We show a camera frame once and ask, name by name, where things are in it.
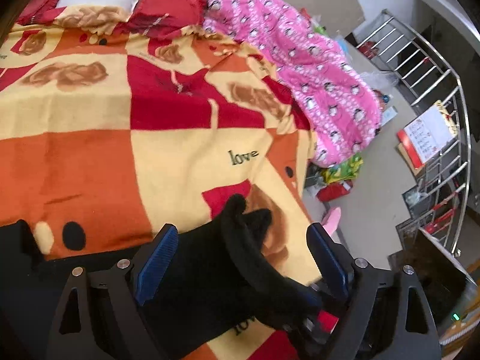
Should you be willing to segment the black pants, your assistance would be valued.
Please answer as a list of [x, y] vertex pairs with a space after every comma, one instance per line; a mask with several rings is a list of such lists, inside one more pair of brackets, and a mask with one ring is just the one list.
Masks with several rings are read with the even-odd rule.
[[[211, 222], [178, 233], [177, 250], [154, 297], [140, 308], [166, 359], [182, 359], [250, 318], [289, 329], [292, 279], [279, 274], [260, 250], [271, 223], [271, 211], [247, 211], [244, 198], [235, 195]], [[2, 227], [1, 357], [47, 359], [53, 317], [72, 270], [108, 270], [139, 249], [47, 262], [24, 220]], [[119, 333], [107, 293], [93, 289], [91, 296], [95, 339], [115, 354]]]

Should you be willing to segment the pink slipper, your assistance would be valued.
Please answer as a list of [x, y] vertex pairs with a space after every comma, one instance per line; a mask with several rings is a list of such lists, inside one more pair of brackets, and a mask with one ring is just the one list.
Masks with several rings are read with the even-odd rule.
[[332, 236], [338, 229], [338, 225], [342, 216], [340, 207], [330, 208], [321, 221], [321, 225], [329, 236]]

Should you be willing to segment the red bag on floor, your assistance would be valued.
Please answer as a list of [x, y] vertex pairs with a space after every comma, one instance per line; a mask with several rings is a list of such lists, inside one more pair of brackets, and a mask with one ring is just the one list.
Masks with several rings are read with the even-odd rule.
[[352, 188], [353, 183], [350, 180], [343, 180], [328, 184], [323, 189], [320, 189], [316, 194], [316, 197], [320, 202], [328, 203], [332, 200], [348, 195]]

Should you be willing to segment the green yellow cloth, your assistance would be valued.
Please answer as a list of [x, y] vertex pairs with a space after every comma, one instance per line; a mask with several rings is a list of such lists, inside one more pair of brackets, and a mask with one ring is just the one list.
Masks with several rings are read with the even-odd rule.
[[340, 164], [323, 169], [320, 174], [327, 185], [340, 181], [354, 180], [358, 177], [363, 163], [361, 154], [356, 153]]

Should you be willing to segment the orange yellow red blanket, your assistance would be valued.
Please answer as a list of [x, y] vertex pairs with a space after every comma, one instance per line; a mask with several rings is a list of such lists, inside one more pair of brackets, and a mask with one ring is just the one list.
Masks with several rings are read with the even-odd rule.
[[[314, 135], [254, 46], [198, 25], [157, 40], [116, 24], [16, 25], [1, 46], [1, 229], [24, 220], [47, 262], [187, 233], [235, 195], [272, 223], [262, 255], [309, 284], [302, 200]], [[250, 318], [188, 359], [288, 359], [289, 329]]]

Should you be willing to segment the pink penguin quilt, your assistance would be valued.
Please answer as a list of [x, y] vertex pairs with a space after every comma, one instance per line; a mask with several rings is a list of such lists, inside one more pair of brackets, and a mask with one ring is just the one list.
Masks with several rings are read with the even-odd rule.
[[381, 124], [374, 91], [337, 41], [283, 0], [208, 0], [203, 27], [256, 47], [277, 68], [316, 132], [314, 163], [331, 167], [364, 150]]

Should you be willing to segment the steel stair railing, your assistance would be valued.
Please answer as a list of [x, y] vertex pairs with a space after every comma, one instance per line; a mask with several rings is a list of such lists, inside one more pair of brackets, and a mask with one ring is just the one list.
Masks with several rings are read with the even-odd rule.
[[471, 141], [461, 78], [433, 42], [382, 10], [357, 47], [400, 93], [394, 148], [414, 185], [402, 194], [403, 245], [424, 230], [455, 257], [470, 194]]

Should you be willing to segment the large red ruffled cushion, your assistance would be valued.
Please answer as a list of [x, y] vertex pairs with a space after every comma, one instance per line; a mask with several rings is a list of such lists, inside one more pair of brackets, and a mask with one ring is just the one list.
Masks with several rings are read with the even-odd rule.
[[16, 20], [16, 24], [43, 24], [52, 21], [62, 8], [57, 8], [59, 0], [30, 0]]

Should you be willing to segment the small red ruffled cushion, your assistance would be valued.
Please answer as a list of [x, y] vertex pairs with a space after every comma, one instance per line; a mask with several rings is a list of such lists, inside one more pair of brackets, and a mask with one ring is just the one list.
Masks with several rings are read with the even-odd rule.
[[139, 0], [125, 24], [129, 33], [173, 39], [184, 27], [203, 23], [206, 0]]

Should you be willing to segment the red white wall calendar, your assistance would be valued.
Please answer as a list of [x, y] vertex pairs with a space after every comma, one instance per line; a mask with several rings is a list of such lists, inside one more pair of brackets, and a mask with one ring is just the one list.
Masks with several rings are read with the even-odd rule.
[[398, 149], [411, 170], [422, 170], [458, 135], [453, 118], [440, 100], [397, 132]]

